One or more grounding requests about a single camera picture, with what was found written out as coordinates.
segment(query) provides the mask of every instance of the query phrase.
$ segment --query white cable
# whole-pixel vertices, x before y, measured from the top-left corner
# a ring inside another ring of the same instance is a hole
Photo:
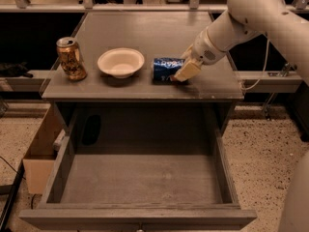
[[[263,70],[262,70],[262,76],[263,76],[263,74],[265,73],[265,70],[266,70],[266,68],[267,68],[268,54],[269,54],[269,40],[267,40],[267,53],[266,53],[266,56],[265,56],[265,62],[264,62]],[[252,84],[250,87],[247,87],[247,88],[241,87],[241,90],[247,91],[247,90],[253,89],[255,86],[258,85],[258,83],[259,83],[260,81],[261,81],[261,78],[258,79],[258,80],[257,80],[254,84]]]

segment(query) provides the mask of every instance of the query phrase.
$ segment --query gold can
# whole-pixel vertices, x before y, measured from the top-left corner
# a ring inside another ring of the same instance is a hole
[[[59,39],[56,44],[60,65],[68,79],[74,81],[84,79],[87,73],[75,38],[64,37]]]

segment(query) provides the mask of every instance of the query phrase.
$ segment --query white bowl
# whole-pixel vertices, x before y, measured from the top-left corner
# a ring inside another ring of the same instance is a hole
[[[116,78],[127,78],[144,65],[142,53],[129,48],[116,48],[106,51],[98,58],[98,68]]]

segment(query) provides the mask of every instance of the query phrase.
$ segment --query gray cabinet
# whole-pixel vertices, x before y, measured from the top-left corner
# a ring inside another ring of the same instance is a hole
[[[152,60],[180,56],[210,22],[206,12],[85,17],[76,38],[88,76],[70,82],[61,68],[51,72],[42,96],[67,135],[39,207],[22,219],[61,230],[232,230],[255,219],[239,205],[221,139],[243,98],[228,59],[185,84],[152,81]],[[142,70],[101,75],[101,53],[121,46],[144,54]]]

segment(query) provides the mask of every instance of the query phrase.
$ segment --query cardboard box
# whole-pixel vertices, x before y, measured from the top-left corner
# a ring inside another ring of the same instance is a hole
[[[62,126],[50,106],[23,159],[28,192],[42,194],[56,159],[53,143]]]

